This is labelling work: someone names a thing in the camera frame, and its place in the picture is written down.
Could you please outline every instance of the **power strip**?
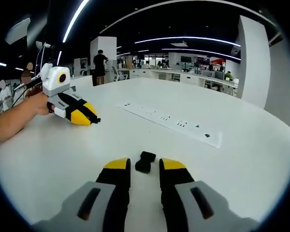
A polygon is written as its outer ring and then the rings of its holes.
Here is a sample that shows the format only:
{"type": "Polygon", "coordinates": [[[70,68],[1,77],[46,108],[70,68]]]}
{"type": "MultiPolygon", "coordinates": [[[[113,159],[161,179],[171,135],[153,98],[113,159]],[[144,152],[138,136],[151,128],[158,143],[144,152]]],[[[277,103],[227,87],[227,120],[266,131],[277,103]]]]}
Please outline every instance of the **power strip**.
{"type": "Polygon", "coordinates": [[[136,103],[128,102],[117,104],[117,106],[137,116],[172,129],[188,137],[197,139],[213,147],[219,148],[221,145],[222,133],[211,131],[206,128],[205,125],[200,125],[184,119],[174,118],[169,114],[164,114],[158,110],[153,110],[147,106],[138,105],[136,103]]]}

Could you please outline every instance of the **computer monitor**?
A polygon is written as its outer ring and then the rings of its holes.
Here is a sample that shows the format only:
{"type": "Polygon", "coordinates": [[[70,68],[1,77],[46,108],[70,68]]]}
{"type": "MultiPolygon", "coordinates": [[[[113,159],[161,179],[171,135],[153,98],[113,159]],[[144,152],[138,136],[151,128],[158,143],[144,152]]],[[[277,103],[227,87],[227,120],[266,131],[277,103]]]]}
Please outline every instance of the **computer monitor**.
{"type": "Polygon", "coordinates": [[[145,57],[144,57],[144,55],[143,55],[143,54],[141,54],[141,55],[138,55],[138,56],[137,56],[137,58],[138,58],[138,59],[141,59],[141,60],[145,59],[145,57]]]}
{"type": "Polygon", "coordinates": [[[184,63],[191,63],[191,57],[180,57],[180,61],[184,63]]]}
{"type": "Polygon", "coordinates": [[[215,71],[215,78],[223,80],[224,79],[224,73],[223,72],[219,72],[219,71],[215,71]]]}

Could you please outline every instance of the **white table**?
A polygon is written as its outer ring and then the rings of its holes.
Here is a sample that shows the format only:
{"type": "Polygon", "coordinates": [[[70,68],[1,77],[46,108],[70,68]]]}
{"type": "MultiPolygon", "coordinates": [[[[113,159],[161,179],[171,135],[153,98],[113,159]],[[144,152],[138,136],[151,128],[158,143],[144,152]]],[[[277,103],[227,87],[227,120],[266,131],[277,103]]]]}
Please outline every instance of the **white table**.
{"type": "Polygon", "coordinates": [[[77,90],[94,105],[101,123],[77,126],[56,115],[37,116],[0,146],[0,182],[30,224],[52,218],[69,195],[96,180],[107,162],[123,157],[131,158],[127,232],[166,231],[159,188],[162,157],[181,161],[196,181],[222,194],[232,211],[258,221],[275,206],[289,182],[290,128],[238,98],[148,78],[77,90]],[[215,127],[223,132],[221,147],[116,106],[127,100],[215,127]],[[157,154],[150,174],[134,170],[143,150],[157,154]]]}

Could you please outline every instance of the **gray gripper base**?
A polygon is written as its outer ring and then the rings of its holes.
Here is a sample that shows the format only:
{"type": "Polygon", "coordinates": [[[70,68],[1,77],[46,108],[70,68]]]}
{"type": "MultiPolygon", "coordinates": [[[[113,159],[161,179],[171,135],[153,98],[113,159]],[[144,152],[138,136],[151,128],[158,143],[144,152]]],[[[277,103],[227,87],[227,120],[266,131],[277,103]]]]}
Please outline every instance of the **gray gripper base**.
{"type": "Polygon", "coordinates": [[[250,232],[258,223],[251,218],[240,218],[229,209],[227,200],[203,181],[175,185],[183,203],[189,232],[250,232]],[[203,218],[191,190],[198,188],[212,209],[212,216],[203,218]]]}
{"type": "Polygon", "coordinates": [[[50,220],[37,222],[32,228],[38,232],[102,232],[106,208],[114,189],[115,185],[87,182],[63,202],[57,215],[50,220]],[[100,189],[100,192],[94,201],[89,219],[80,219],[77,214],[93,188],[100,189]]]}
{"type": "Polygon", "coordinates": [[[47,88],[43,87],[43,93],[49,97],[53,97],[56,94],[62,93],[62,92],[69,90],[69,89],[70,89],[70,83],[63,85],[63,86],[60,86],[60,87],[53,89],[53,90],[48,90],[47,88]]]}

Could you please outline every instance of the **human arm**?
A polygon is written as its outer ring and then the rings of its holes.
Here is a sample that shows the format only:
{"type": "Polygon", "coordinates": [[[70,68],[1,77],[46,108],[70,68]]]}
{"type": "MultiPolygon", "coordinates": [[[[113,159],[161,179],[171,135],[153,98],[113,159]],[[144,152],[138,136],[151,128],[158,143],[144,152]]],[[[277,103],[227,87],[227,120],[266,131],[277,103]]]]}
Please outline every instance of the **human arm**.
{"type": "Polygon", "coordinates": [[[4,98],[5,101],[8,100],[9,98],[11,98],[11,96],[12,96],[10,89],[8,87],[6,87],[6,88],[7,88],[6,96],[4,98]]]}
{"type": "Polygon", "coordinates": [[[47,100],[46,95],[39,93],[0,114],[0,142],[17,134],[37,114],[48,114],[47,100]]]}
{"type": "Polygon", "coordinates": [[[105,63],[108,62],[108,58],[106,56],[103,57],[105,59],[105,63]]]}

